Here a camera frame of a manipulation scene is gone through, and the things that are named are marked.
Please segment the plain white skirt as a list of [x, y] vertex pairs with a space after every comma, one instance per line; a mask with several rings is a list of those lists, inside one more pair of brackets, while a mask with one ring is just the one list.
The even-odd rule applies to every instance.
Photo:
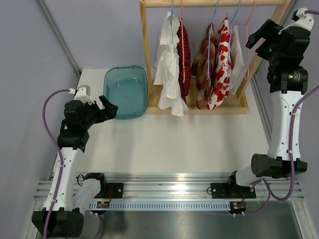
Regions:
[[245, 75], [245, 65], [242, 48], [239, 41], [238, 26], [233, 27], [231, 32], [231, 63], [230, 94], [235, 95]]

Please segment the white red poppy skirt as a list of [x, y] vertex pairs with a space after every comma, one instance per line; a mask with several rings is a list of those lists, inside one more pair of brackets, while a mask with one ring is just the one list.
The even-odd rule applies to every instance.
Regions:
[[228, 17], [225, 17], [214, 40], [215, 71], [213, 91], [206, 104], [208, 110], [216, 109], [230, 94], [230, 76], [232, 73], [230, 33], [229, 19]]

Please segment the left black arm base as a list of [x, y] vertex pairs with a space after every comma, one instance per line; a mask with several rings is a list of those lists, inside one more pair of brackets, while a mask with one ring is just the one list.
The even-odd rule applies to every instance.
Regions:
[[106, 183], [101, 186], [100, 192], [95, 198], [101, 199], [122, 199], [124, 192], [123, 183]]

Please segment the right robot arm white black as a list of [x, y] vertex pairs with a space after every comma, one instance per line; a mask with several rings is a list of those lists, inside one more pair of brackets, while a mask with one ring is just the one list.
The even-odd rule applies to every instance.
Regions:
[[246, 47], [269, 63], [267, 81], [273, 102], [273, 126], [267, 154], [254, 154], [251, 164], [234, 171], [228, 178], [227, 194], [238, 197], [244, 188], [255, 186], [266, 178], [287, 178], [294, 183], [295, 176], [307, 171], [308, 164], [301, 160], [299, 127], [303, 101], [310, 95], [309, 75], [301, 66], [310, 43], [314, 20], [310, 16], [295, 19], [282, 27], [268, 19], [248, 37]]

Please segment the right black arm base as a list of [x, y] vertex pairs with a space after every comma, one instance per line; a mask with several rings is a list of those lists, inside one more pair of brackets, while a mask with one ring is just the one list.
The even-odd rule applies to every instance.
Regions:
[[255, 199], [256, 192], [253, 188], [229, 185], [228, 183], [211, 183], [213, 199]]

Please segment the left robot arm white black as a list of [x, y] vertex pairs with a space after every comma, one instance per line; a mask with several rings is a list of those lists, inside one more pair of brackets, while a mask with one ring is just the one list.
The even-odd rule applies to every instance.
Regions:
[[89, 173], [80, 190], [74, 192], [75, 177], [89, 139], [89, 128], [112, 120], [118, 107], [105, 96], [99, 97], [103, 109], [96, 102], [71, 100], [65, 104], [64, 120], [55, 141], [59, 160], [51, 189], [40, 211], [34, 211], [31, 221], [45, 239], [77, 238], [80, 236], [84, 215], [94, 197], [102, 198], [108, 192], [102, 173]]

